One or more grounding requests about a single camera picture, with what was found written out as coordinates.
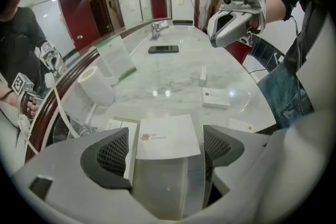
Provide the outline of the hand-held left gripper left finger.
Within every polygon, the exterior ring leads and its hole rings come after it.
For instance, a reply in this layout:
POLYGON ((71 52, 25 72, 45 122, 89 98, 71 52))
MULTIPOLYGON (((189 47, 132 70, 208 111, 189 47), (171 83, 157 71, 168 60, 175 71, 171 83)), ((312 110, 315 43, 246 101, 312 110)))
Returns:
POLYGON ((14 182, 48 218, 151 218, 124 177, 129 130, 118 128, 46 147, 14 182))

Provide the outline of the person's right hand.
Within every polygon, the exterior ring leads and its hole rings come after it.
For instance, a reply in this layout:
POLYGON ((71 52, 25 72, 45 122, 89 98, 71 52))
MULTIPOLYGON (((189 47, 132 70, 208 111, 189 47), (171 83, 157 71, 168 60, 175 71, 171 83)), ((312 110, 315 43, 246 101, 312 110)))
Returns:
POLYGON ((264 29, 264 18, 262 15, 253 14, 249 21, 249 31, 254 34, 261 34, 264 29))

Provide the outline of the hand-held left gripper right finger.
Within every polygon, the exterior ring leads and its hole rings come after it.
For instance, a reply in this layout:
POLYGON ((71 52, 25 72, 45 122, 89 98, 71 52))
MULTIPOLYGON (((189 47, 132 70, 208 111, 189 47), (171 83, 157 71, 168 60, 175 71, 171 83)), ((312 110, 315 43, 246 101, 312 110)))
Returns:
POLYGON ((203 207, 211 204, 213 189, 222 196, 235 189, 251 171, 270 136, 218 125, 203 126, 205 187, 203 207))

